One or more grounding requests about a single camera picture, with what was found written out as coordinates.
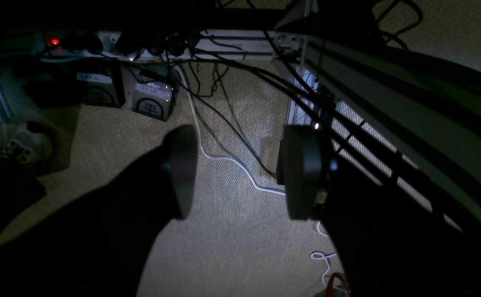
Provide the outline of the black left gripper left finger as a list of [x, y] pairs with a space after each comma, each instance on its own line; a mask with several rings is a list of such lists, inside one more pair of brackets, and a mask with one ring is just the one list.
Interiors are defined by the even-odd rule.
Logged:
[[162, 144], [169, 185], [172, 188], [175, 218], [186, 220], [193, 206], [198, 164], [197, 131], [193, 125], [182, 125], [167, 133]]

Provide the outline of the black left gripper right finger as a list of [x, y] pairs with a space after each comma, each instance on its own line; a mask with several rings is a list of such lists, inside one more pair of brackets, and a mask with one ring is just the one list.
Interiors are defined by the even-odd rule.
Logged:
[[331, 133], [306, 125], [284, 126], [278, 171], [292, 220], [321, 217], [329, 197], [330, 179], [337, 169]]

